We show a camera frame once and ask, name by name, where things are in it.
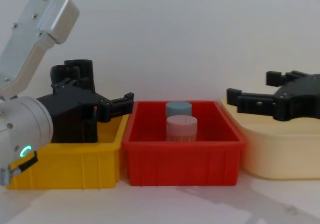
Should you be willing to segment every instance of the red bin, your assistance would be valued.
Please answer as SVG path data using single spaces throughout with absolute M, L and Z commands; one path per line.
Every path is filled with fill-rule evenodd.
M 166 141 L 166 101 L 134 104 L 122 139 L 132 186 L 233 186 L 246 141 L 213 101 L 191 101 L 194 142 Z

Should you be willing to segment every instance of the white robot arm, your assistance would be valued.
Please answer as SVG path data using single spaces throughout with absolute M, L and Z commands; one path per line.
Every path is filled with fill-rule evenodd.
M 31 97 L 16 97 L 28 86 L 45 52 L 64 43 L 79 16 L 71 0 L 29 0 L 0 56 L 0 185 L 23 166 L 9 164 L 48 144 L 53 135 L 47 109 Z

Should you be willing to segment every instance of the white table surface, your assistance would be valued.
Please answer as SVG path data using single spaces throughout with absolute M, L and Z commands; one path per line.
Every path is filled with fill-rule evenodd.
M 266 181 L 241 173 L 235 187 L 131 187 L 5 191 L 0 224 L 320 224 L 320 181 Z

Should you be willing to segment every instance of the white wall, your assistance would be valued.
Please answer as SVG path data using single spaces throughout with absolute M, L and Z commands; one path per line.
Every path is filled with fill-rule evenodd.
M 0 50 L 27 1 L 0 0 Z M 136 100 L 271 93 L 266 71 L 320 72 L 320 0 L 73 1 L 80 17 L 69 39 L 24 94 L 50 93 L 50 67 L 65 59 L 92 59 L 98 93 Z

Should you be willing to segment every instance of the beige plastic container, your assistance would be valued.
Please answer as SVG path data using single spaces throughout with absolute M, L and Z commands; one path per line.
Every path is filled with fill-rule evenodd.
M 237 107 L 226 101 L 222 100 L 222 106 L 248 140 L 241 161 L 245 170 L 268 179 L 320 178 L 319 119 L 280 122 L 269 116 L 238 113 Z

